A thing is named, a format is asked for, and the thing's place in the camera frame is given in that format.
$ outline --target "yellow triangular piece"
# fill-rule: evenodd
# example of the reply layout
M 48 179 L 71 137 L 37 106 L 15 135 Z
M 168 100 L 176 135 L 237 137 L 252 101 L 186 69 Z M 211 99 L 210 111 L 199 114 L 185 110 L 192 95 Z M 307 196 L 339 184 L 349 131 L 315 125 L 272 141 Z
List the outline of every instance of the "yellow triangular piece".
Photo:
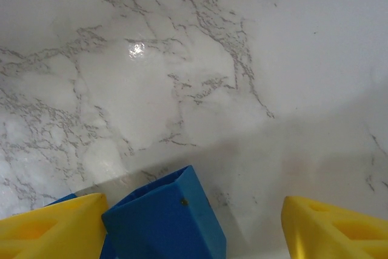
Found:
M 105 195 L 95 193 L 0 221 L 0 259 L 98 259 Z
M 388 221 L 286 197 L 281 221 L 292 259 L 388 259 Z

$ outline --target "blue foam block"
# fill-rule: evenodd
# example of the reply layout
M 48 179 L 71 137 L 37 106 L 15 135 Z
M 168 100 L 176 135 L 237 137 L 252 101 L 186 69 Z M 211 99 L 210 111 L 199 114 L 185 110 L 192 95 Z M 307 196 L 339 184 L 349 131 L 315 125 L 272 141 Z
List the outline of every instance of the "blue foam block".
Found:
M 120 259 L 225 259 L 226 238 L 192 166 L 143 186 L 102 215 Z
M 71 200 L 76 197 L 77 196 L 72 193 L 72 194 L 66 195 L 65 197 L 60 198 L 59 200 L 54 201 L 53 203 L 48 204 L 48 206 L 51 206 L 52 204 L 56 204 L 56 203 L 61 203 L 63 201 Z
M 71 200 L 76 197 L 77 196 L 72 193 L 72 194 L 66 195 L 65 197 L 60 198 L 59 200 L 54 201 L 53 203 L 48 204 L 48 206 L 51 206 L 52 204 L 56 204 L 56 203 L 61 203 L 66 200 Z M 99 259 L 115 259 L 115 258 L 116 258 L 116 252 L 113 249 L 113 245 L 109 239 L 109 236 L 106 235 Z

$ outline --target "white marble floor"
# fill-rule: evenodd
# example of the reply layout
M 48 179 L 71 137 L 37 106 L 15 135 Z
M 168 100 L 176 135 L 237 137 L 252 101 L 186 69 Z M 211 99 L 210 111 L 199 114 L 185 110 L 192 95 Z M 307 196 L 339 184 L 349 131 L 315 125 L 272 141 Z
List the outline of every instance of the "white marble floor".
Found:
M 229 258 L 286 195 L 388 218 L 386 0 L 0 0 L 0 217 L 193 164 Z

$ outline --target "hole in yellow piece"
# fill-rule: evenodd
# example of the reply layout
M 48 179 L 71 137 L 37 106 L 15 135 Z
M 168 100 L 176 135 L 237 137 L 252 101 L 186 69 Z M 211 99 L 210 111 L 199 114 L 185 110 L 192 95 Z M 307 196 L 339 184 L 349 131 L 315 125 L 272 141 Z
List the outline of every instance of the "hole in yellow piece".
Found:
M 388 235 L 377 227 L 357 221 L 337 221 L 333 225 L 351 240 L 386 240 Z
M 388 258 L 388 246 L 365 248 L 364 251 L 367 252 L 370 256 L 372 256 L 374 259 Z
M 34 221 L 25 223 L 13 229 L 6 239 L 10 240 L 33 240 L 40 238 L 44 233 L 57 223 L 56 220 Z
M 329 211 L 326 207 L 320 206 L 319 204 L 314 204 L 314 203 L 310 204 L 310 208 L 312 210 L 315 210 L 316 212 L 328 212 Z

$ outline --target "plastic toy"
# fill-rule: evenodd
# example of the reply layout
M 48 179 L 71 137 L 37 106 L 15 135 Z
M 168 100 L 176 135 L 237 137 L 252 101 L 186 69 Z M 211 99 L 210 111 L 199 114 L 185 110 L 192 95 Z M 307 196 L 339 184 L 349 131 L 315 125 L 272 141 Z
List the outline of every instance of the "plastic toy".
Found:
M 65 197 L 62 197 L 53 203 L 50 203 L 49 206 L 56 203 L 61 203 L 63 201 L 72 200 L 73 198 L 76 198 L 77 196 L 73 193 L 66 195 Z M 116 252 L 113 248 L 112 242 L 110 241 L 110 238 L 108 235 L 105 236 L 104 245 L 102 246 L 101 254 L 99 256 L 99 259 L 116 259 Z
M 135 190 L 102 220 L 120 259 L 226 258 L 226 238 L 192 166 Z
M 107 209 L 95 193 L 1 220 L 0 258 L 99 258 Z
M 302 197 L 284 200 L 292 259 L 387 259 L 388 221 Z

